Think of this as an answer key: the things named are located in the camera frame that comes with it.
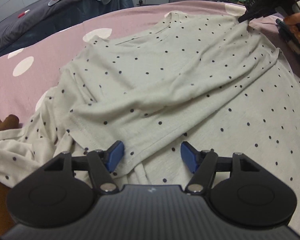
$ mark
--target pink fabric with white dots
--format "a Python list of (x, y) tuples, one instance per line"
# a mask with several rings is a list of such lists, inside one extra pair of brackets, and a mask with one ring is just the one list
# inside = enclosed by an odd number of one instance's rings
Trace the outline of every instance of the pink fabric with white dots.
[[(59, 68), (84, 48), (84, 40), (89, 40), (87, 33), (96, 30), (95, 34), (104, 35), (103, 38), (109, 34), (110, 39), (121, 38), (149, 29), (173, 10), (194, 15), (227, 13), (224, 3), (208, 1), (129, 8), (90, 19), (55, 33), (19, 53), (4, 55), (0, 57), (0, 119), (15, 114), (21, 123), (25, 122), (40, 105), (38, 101), (45, 91), (57, 85)], [(267, 17), (254, 20), (251, 25), (282, 49), (293, 71), (300, 77), (300, 66), (288, 46), (279, 39), (274, 21), (274, 17)]]

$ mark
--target ribbed gray surface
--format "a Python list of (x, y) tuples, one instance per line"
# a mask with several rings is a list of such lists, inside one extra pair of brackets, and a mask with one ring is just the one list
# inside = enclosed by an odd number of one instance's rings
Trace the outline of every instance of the ribbed gray surface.
[(81, 220), (54, 229), (17, 225), (4, 240), (297, 240), (288, 227), (252, 231), (219, 219), (199, 196), (177, 185), (126, 185), (103, 196)]

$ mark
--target brown fabric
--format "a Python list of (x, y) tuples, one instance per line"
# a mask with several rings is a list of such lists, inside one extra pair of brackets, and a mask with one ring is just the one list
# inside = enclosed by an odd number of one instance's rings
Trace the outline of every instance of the brown fabric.
[[(9, 115), (3, 122), (0, 120), (0, 131), (8, 129), (16, 129), (19, 127), (19, 118), (15, 115)], [(7, 207), (6, 197), (10, 188), (0, 183), (0, 236), (14, 226)]]

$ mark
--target bed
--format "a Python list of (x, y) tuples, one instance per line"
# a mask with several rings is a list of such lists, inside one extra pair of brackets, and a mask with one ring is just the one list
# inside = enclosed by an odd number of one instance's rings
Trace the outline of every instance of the bed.
[(0, 56), (85, 20), (133, 7), (132, 0), (60, 0), (52, 6), (48, 6), (48, 2), (50, 0), (39, 0), (0, 22)]

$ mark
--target white polka dot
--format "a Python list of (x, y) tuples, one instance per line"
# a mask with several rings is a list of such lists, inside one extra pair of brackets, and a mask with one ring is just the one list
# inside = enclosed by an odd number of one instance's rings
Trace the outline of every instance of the white polka dot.
[(226, 12), (233, 16), (241, 16), (244, 15), (246, 8), (239, 5), (234, 5), (231, 3), (225, 3)]
[(109, 28), (96, 29), (84, 35), (82, 39), (85, 42), (89, 42), (95, 35), (99, 36), (102, 39), (106, 39), (111, 35), (111, 33), (112, 29)]
[(48, 92), (48, 90), (45, 91), (44, 94), (43, 94), (43, 95), (40, 97), (40, 99), (38, 100), (37, 104), (35, 105), (35, 111), (37, 111), (37, 110), (40, 108), (40, 106), (41, 106), (41, 104), (42, 104), (42, 102), (43, 102), (43, 100), (44, 100), (44, 98), (45, 98), (47, 92)]
[(64, 32), (64, 31), (66, 31), (66, 30), (68, 30), (68, 29), (70, 29), (70, 28), (71, 28), (71, 27), (66, 28), (66, 29), (64, 29), (64, 30), (61, 30), (61, 31), (59, 31), (58, 33)]
[(23, 51), (23, 48), (22, 48), (22, 49), (17, 49), (17, 50), (15, 50), (15, 51), (13, 51), (13, 52), (10, 52), (10, 53), (8, 54), (8, 58), (11, 58), (11, 57), (13, 57), (13, 56), (19, 54), (21, 51)]
[(33, 60), (34, 58), (32, 56), (26, 57), (25, 59), (21, 60), (14, 68), (12, 75), (14, 77), (17, 77), (26, 72), (31, 67)]

